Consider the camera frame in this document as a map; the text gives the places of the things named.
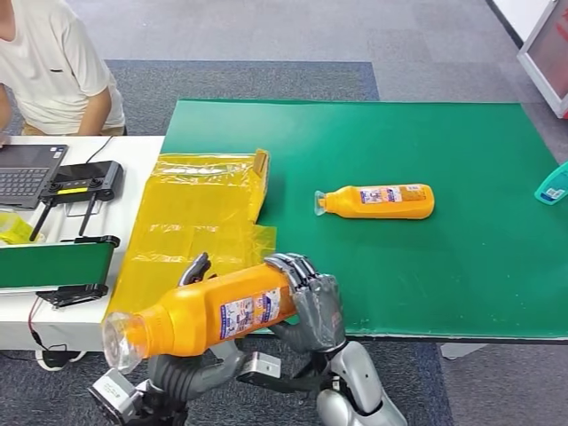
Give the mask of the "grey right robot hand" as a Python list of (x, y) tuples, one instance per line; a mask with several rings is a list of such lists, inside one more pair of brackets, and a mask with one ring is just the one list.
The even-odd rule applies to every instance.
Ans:
[(298, 317), (296, 324), (281, 321), (269, 329), (299, 353), (333, 351), (345, 342), (342, 301), (336, 278), (318, 272), (307, 257), (274, 253), (265, 263), (289, 283)]

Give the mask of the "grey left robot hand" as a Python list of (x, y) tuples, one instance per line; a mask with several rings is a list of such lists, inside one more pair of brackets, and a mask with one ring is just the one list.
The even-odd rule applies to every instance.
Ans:
[(211, 351), (217, 362), (208, 366), (203, 364), (201, 355), (152, 357), (148, 363), (149, 379), (170, 400), (187, 403), (235, 379), (246, 358), (233, 340), (213, 345)]

